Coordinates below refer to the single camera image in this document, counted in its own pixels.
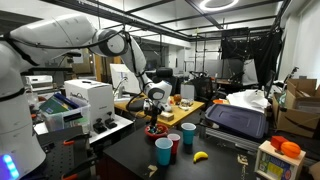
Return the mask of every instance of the blue plastic cup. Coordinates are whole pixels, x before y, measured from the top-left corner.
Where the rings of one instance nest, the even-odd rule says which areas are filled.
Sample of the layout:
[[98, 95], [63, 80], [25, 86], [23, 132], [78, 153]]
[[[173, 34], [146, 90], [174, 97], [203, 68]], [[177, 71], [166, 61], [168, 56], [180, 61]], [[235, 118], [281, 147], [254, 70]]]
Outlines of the blue plastic cup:
[[172, 140], [168, 138], [159, 138], [156, 140], [157, 159], [160, 165], [169, 165], [172, 145]]
[[194, 131], [196, 130], [196, 125], [192, 123], [183, 123], [181, 125], [182, 132], [183, 132], [183, 143], [184, 144], [192, 144], [193, 143], [193, 136]]

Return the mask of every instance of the plastic cup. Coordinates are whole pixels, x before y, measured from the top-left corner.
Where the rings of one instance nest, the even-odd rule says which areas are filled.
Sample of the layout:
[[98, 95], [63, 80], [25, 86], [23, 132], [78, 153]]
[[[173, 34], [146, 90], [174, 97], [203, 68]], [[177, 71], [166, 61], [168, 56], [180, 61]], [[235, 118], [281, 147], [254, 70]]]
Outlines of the plastic cup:
[[156, 140], [155, 144], [157, 146], [158, 163], [162, 166], [169, 165], [173, 142], [168, 138], [159, 138]]
[[181, 128], [183, 132], [183, 143], [188, 145], [192, 144], [194, 131], [197, 128], [196, 125], [192, 123], [183, 123]]
[[180, 136], [178, 134], [168, 134], [167, 137], [173, 142], [171, 154], [177, 154]]

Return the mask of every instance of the red plastic cup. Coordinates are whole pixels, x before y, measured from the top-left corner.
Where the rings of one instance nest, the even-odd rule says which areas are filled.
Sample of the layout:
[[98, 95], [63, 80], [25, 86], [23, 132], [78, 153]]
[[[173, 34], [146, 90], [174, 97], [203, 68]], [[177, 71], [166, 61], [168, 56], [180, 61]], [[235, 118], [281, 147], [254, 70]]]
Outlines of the red plastic cup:
[[178, 134], [168, 134], [167, 137], [173, 142], [171, 154], [177, 154], [180, 136]]

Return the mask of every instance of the ceiling light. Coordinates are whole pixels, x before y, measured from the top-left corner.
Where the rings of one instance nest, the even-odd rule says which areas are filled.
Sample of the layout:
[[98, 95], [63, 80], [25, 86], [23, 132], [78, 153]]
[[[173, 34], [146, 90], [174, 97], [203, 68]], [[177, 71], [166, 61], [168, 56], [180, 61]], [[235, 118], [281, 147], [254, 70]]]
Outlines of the ceiling light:
[[239, 0], [233, 0], [231, 3], [229, 4], [226, 4], [224, 6], [219, 6], [219, 7], [215, 7], [215, 8], [209, 8], [207, 7], [207, 3], [210, 2], [211, 0], [203, 0], [200, 4], [199, 4], [199, 7], [202, 9], [202, 10], [206, 10], [206, 11], [220, 11], [220, 10], [223, 10], [223, 9], [227, 9], [229, 7], [232, 7], [234, 6], [235, 4], [237, 4], [239, 2]]

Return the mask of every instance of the white robotic arm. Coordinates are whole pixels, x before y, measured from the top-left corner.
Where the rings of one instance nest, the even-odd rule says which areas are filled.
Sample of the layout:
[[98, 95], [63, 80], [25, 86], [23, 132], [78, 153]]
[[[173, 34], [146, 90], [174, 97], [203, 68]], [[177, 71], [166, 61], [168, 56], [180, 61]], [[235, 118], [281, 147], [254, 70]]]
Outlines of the white robotic arm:
[[66, 15], [22, 26], [0, 36], [0, 173], [20, 179], [45, 159], [35, 133], [20, 72], [60, 56], [69, 49], [89, 47], [102, 56], [121, 56], [135, 73], [140, 88], [161, 110], [169, 110], [171, 85], [154, 84], [144, 73], [145, 57], [127, 33], [96, 30], [82, 15]]

